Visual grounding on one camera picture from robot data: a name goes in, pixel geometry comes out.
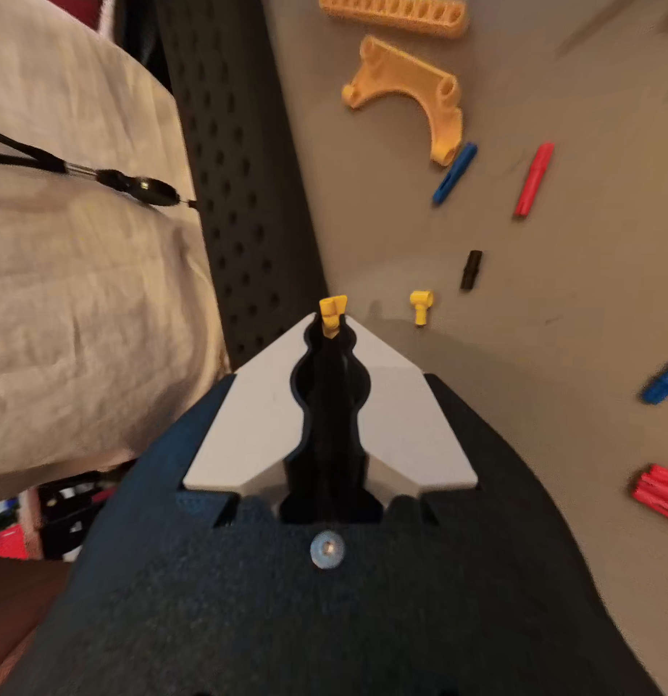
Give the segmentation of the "scattered small toy pieces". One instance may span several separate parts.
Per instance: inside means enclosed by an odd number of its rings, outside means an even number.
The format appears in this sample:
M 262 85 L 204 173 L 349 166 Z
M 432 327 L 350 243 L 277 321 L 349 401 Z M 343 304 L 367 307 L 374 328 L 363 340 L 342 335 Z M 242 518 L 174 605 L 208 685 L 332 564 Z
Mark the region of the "scattered small toy pieces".
M 648 382 L 639 398 L 649 406 L 658 406 L 668 399 L 668 367 Z M 668 468 L 651 465 L 635 482 L 632 497 L 668 519 Z

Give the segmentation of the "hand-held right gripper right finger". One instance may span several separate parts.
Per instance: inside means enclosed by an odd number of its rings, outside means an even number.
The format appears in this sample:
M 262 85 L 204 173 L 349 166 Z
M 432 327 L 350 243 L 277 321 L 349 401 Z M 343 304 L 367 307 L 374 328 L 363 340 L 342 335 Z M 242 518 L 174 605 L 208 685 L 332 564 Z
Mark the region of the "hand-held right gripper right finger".
M 329 317 L 329 466 L 346 521 L 380 521 L 400 496 L 478 484 L 423 371 L 343 315 Z

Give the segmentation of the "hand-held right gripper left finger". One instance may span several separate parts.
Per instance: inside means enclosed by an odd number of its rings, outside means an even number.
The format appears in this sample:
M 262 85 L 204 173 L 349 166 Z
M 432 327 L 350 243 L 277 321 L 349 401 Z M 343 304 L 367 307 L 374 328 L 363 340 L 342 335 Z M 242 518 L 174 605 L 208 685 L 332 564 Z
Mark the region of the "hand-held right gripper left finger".
M 227 395 L 182 480 L 191 492 L 258 497 L 274 517 L 288 496 L 285 460 L 301 444 L 305 415 L 292 374 L 308 353 L 305 315 L 234 373 Z

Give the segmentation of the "red pin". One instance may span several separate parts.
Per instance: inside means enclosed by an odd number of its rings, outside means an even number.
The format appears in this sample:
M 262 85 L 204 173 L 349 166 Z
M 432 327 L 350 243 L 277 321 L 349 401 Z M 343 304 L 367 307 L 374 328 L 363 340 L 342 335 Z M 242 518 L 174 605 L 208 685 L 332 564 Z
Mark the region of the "red pin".
M 513 211 L 513 217 L 515 219 L 524 219 L 529 215 L 539 192 L 541 182 L 547 172 L 554 150 L 555 144 L 553 142 L 539 145 L 530 164 L 521 194 Z

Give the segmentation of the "grey desk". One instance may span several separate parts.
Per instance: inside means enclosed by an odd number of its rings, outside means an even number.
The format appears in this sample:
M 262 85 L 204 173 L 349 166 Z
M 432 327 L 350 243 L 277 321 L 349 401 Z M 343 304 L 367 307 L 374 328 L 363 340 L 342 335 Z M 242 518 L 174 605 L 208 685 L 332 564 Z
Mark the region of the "grey desk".
M 668 467 L 668 1 L 469 1 L 457 41 L 265 1 L 330 291 L 443 379 L 518 452 L 566 517 L 619 629 L 668 695 L 668 520 L 627 493 Z M 371 33 L 455 74 L 475 161 L 444 171 L 406 98 L 341 90 Z M 513 211 L 539 145 L 555 150 Z M 484 252 L 460 291 L 471 250 Z M 412 291 L 431 290 L 426 326 Z

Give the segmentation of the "blue pin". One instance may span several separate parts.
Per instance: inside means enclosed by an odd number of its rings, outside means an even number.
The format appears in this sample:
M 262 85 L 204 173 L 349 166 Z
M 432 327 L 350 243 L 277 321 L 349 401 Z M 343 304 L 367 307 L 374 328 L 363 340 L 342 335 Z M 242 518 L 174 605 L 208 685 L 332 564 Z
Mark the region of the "blue pin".
M 447 199 L 453 188 L 464 176 L 477 152 L 477 144 L 469 142 L 464 145 L 432 196 L 431 202 L 434 207 L 440 206 Z

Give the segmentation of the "long yellow holed beam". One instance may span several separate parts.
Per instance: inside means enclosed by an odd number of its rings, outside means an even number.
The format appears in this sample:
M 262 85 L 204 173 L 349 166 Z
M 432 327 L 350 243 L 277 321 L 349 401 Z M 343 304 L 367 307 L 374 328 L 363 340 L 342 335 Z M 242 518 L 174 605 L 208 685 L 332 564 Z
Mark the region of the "long yellow holed beam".
M 319 6 L 341 20 L 439 38 L 458 39 L 469 26 L 464 1 L 320 1 Z

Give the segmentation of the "yellow curved arch piece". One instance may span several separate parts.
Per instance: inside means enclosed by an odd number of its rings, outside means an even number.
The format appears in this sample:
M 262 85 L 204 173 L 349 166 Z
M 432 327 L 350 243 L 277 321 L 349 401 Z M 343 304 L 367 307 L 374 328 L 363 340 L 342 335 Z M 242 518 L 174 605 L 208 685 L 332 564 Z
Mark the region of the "yellow curved arch piece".
M 369 101 L 393 94 L 415 100 L 428 120 L 430 160 L 449 166 L 463 137 L 459 79 L 373 36 L 364 37 L 359 53 L 360 67 L 342 87 L 344 104 L 359 109 Z

